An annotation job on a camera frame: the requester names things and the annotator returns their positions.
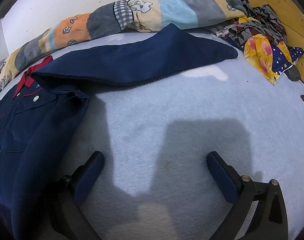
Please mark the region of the navy work shirt red collar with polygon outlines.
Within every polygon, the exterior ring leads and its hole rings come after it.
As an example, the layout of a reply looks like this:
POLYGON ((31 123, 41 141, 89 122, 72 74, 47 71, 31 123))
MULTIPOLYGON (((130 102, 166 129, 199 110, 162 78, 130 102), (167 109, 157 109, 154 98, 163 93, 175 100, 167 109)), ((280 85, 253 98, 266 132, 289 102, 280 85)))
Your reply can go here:
POLYGON ((58 196, 56 170, 91 85, 135 86, 237 57, 173 24, 141 42, 47 56, 0 100, 0 239, 37 239, 58 196))

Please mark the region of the pile of patterned clothes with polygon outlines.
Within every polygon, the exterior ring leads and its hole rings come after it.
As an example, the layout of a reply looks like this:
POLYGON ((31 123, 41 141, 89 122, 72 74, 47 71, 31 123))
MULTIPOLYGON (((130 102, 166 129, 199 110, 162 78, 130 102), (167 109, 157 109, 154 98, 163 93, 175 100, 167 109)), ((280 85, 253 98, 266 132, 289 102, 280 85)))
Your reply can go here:
POLYGON ((258 34, 266 37, 274 46, 281 41, 288 43, 286 30, 269 4, 252 7, 249 0, 228 1, 232 3, 232 8, 240 9, 245 16, 209 26, 207 31, 240 49, 249 38, 258 34))

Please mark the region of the dark grey sock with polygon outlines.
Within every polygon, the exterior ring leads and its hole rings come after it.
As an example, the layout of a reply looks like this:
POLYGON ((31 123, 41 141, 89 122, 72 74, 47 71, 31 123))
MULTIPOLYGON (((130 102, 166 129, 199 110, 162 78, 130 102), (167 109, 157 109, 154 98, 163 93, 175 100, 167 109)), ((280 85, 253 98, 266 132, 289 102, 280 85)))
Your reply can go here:
POLYGON ((285 74, 288 77, 288 79, 291 80, 292 82, 296 82, 301 79, 300 72, 295 65, 292 65, 290 68, 288 68, 285 71, 285 74))

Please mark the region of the yellow floral scarf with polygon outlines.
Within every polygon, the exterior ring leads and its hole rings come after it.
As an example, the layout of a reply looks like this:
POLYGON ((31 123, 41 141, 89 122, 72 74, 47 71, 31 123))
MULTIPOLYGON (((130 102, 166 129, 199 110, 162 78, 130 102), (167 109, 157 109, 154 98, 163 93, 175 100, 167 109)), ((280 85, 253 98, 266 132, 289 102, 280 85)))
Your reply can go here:
MULTIPOLYGON (((270 83, 275 84, 277 80, 272 71, 273 53, 270 42, 261 34, 249 38, 243 46, 243 58, 255 69, 257 69, 270 83)), ((286 45, 279 42, 276 46, 286 45)))

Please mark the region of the patchwork rolled quilt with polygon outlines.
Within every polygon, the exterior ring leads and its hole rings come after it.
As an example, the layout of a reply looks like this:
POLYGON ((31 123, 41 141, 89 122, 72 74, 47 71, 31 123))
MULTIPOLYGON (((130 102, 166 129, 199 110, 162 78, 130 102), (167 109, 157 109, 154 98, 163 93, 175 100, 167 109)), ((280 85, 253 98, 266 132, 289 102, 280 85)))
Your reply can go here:
POLYGON ((0 92, 19 73, 56 50, 118 34, 125 28, 158 32, 209 27, 247 16, 241 0, 118 0, 60 21, 0 61, 0 92))

